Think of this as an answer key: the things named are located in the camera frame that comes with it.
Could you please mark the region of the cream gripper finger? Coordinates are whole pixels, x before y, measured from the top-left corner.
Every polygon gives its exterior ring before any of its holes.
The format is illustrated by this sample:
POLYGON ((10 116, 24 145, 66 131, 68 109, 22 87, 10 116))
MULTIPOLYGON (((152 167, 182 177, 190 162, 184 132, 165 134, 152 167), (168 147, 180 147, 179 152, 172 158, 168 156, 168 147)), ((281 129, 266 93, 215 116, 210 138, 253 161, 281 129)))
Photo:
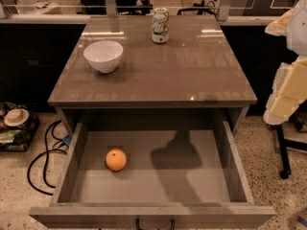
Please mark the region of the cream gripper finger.
POLYGON ((306 100, 307 57, 299 56, 292 64, 282 62, 277 69, 263 119, 269 125, 281 125, 306 100))
POLYGON ((285 36, 287 34, 287 28, 292 12, 293 10, 288 10, 283 13, 278 19, 270 23, 266 27, 265 33, 268 35, 285 36))

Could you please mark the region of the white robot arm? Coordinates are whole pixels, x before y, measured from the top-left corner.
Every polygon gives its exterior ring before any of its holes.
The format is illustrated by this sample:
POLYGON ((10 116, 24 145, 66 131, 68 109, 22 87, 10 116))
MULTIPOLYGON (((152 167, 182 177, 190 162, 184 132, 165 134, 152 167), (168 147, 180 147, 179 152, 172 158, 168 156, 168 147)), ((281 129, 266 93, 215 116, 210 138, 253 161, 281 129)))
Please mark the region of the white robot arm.
POLYGON ((291 64, 280 64, 273 80, 263 119, 275 126, 288 121, 307 100, 307 0, 299 0, 270 23, 265 33, 285 36, 287 48, 297 54, 291 64))

